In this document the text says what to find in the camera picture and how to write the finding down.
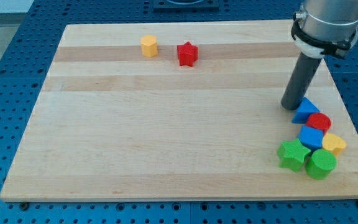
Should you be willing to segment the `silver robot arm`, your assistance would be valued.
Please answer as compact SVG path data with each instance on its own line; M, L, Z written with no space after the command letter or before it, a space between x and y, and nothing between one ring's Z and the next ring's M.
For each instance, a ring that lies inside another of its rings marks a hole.
M310 58L345 58L358 40L358 0L305 0L293 13L291 36Z

